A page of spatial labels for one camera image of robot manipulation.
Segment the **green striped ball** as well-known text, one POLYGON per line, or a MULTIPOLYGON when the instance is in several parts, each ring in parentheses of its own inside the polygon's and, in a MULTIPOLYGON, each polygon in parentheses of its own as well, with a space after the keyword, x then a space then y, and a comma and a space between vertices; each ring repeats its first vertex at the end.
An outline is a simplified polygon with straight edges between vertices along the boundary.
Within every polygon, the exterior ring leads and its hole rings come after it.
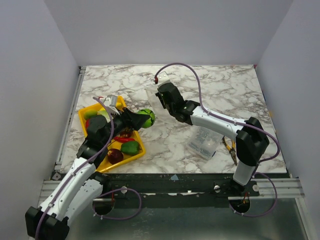
POLYGON ((139 110, 137 113, 141 114, 141 115, 148 115, 148 119, 142 125, 142 128, 147 129, 147 128, 150 128, 151 126, 154 125, 155 120, 156 120, 156 115, 151 109, 143 108, 143 109, 139 110))

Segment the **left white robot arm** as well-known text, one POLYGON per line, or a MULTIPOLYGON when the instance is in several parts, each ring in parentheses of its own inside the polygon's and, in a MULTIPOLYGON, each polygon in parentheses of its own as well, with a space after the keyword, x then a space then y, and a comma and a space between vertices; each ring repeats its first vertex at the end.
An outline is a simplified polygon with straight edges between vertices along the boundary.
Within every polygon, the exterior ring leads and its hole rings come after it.
POLYGON ((149 119, 127 108, 107 120, 102 115, 89 118, 87 137, 71 168, 39 207, 25 213, 28 236, 36 240, 66 239, 72 222, 96 197, 107 197, 111 185, 96 169, 107 156, 111 140, 125 129, 139 130, 149 119))

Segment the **clear zip top bag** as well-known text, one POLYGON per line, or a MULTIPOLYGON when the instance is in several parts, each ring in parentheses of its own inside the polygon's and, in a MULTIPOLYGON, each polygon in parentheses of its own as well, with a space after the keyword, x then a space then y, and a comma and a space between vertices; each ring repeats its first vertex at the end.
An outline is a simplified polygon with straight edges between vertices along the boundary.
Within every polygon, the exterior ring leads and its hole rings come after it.
POLYGON ((160 99, 156 96, 158 87, 156 85, 146 87, 145 92, 156 118, 166 124, 175 124, 175 118, 162 106, 160 99))

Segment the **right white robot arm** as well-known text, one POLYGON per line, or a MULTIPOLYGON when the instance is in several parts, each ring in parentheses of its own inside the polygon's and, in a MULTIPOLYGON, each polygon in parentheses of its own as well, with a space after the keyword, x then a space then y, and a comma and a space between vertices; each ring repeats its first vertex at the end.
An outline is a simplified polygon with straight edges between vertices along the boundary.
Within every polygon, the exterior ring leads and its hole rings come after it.
POLYGON ((230 183, 230 191, 241 196, 248 190, 258 161, 265 153, 270 141, 258 119, 232 118, 209 112, 193 100, 184 100, 178 88, 171 82, 157 87, 155 94, 164 109, 178 122, 203 127, 235 141, 239 163, 230 183))

